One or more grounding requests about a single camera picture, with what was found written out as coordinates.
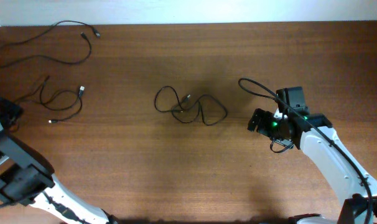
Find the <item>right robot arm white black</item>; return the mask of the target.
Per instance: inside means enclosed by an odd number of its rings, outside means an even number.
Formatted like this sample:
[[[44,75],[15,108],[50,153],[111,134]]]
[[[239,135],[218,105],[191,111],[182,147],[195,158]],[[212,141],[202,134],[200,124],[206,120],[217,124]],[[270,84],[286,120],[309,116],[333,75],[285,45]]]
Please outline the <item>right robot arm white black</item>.
[[[323,114],[311,114],[302,87],[283,88],[270,97],[275,112],[258,108],[248,130],[268,137],[283,151],[302,151],[331,186],[342,209],[337,223],[372,223],[377,218],[377,180],[343,145]]]

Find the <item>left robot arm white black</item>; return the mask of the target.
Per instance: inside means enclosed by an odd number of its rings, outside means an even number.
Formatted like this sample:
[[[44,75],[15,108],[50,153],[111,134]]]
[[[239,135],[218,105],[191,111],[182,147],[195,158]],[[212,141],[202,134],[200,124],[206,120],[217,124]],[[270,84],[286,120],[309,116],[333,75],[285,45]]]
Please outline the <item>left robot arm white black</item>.
[[[64,223],[119,223],[115,216],[69,191],[45,157],[9,132],[21,113],[19,106],[0,98],[0,208],[31,206]]]

